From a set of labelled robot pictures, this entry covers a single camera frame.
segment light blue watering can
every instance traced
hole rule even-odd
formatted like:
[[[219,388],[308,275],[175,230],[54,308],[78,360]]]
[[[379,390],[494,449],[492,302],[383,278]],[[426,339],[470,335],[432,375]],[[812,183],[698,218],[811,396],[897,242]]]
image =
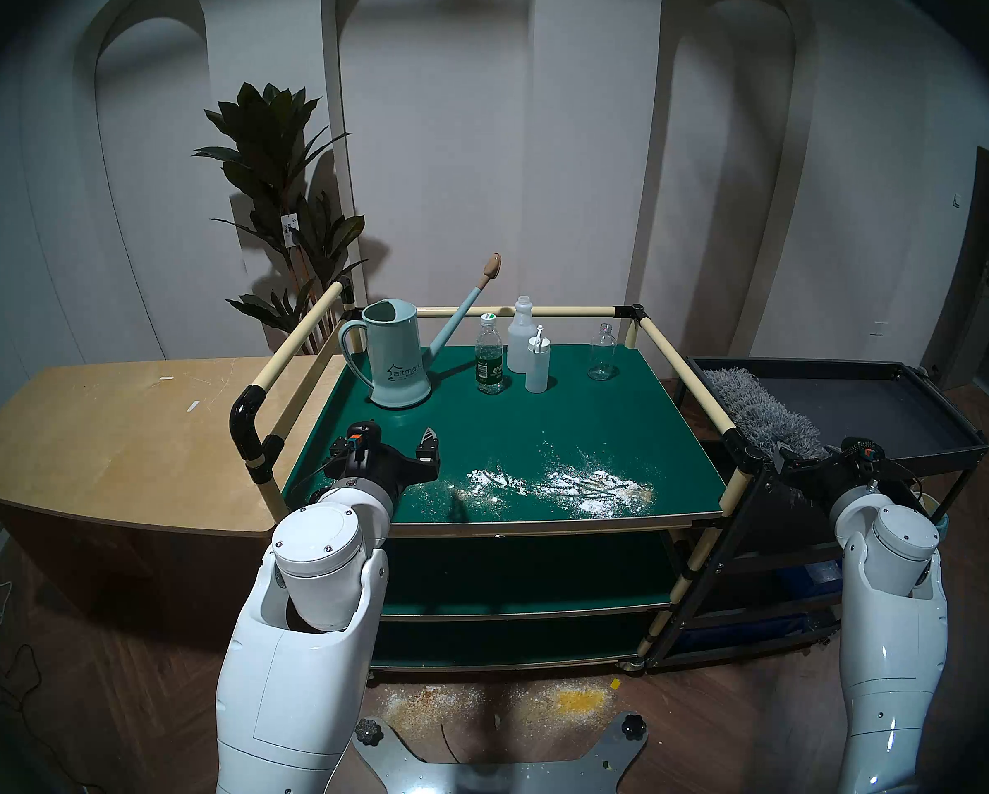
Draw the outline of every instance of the light blue watering can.
[[[421,351],[420,335],[417,331],[417,308],[400,299],[384,299],[370,304],[362,310],[361,321],[348,321],[342,324],[337,338],[347,366],[370,389],[373,403],[391,410],[401,410],[421,403],[432,392],[428,370],[439,350],[453,335],[457,325],[462,323],[465,313],[475,302],[476,297],[487,286],[491,278],[502,269],[502,257],[494,253],[484,267],[479,285],[457,308],[447,325],[439,331],[435,341],[424,352]],[[369,380],[354,364],[347,348],[347,333],[353,329],[364,329],[368,343],[369,369],[373,380]]]

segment spilled powder on floor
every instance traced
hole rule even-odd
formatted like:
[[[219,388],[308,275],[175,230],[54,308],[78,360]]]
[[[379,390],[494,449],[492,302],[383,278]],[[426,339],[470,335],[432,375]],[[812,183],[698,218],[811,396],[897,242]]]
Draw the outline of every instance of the spilled powder on floor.
[[[409,740],[438,732],[440,723],[483,725],[479,723],[483,718],[493,718],[498,730],[521,736],[597,730],[617,710],[615,692],[598,677],[505,684],[494,692],[496,703],[489,699],[491,691],[471,684],[387,686],[376,713]]]
[[[510,717],[527,732],[600,727],[615,713],[616,696],[602,680],[534,683],[513,691]]]
[[[400,735],[416,735],[438,728],[439,723],[479,718],[484,700],[479,686],[392,686],[383,701],[381,716]]]

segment cart wheel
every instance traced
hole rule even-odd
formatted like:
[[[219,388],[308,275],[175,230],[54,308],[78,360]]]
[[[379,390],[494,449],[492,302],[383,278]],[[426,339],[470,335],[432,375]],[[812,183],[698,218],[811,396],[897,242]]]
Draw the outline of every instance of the cart wheel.
[[[635,664],[631,663],[630,660],[620,660],[616,664],[616,668],[629,677],[641,677],[645,673],[645,661],[642,660],[639,664]]]

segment gray brush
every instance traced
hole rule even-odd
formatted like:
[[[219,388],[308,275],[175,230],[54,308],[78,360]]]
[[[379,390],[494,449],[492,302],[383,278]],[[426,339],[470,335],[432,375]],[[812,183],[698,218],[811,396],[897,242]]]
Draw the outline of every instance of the gray brush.
[[[779,443],[800,457],[829,456],[810,418],[789,410],[747,369],[706,369],[704,374],[741,434],[771,459]]]

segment cart shelf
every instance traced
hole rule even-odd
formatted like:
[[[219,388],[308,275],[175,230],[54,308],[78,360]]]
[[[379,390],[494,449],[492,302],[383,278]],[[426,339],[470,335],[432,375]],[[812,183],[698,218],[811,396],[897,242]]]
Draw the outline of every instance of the cart shelf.
[[[687,622],[686,629],[708,629],[713,626],[730,626],[731,624],[749,624],[757,620],[769,620],[775,617],[789,617],[804,612],[815,612],[828,609],[841,600],[840,592],[801,597],[795,600],[785,600],[782,603],[768,605],[753,605],[740,609],[723,609],[718,612],[705,612],[693,617]]]
[[[581,666],[635,653],[651,612],[484,622],[381,620],[373,668],[467,671]]]
[[[622,347],[615,363],[618,375],[593,381],[589,346],[558,345],[545,393],[506,373],[506,389],[492,397],[476,390],[472,347],[444,347],[432,395],[398,411],[374,405],[368,387],[342,373],[286,501],[297,508],[329,484],[317,469],[334,438],[375,418],[383,440],[407,454],[431,427],[443,460],[438,481],[402,495],[393,537],[632,531],[717,518],[722,479],[645,359]]]
[[[840,622],[832,612],[823,610],[807,615],[797,631],[774,637],[763,637],[750,643],[734,643],[722,647],[686,647],[676,649],[661,660],[653,660],[653,668],[695,668],[731,660],[759,658],[765,654],[778,654],[814,643],[825,641],[840,629]]]
[[[608,615],[669,605],[661,534],[392,538],[381,620]]]

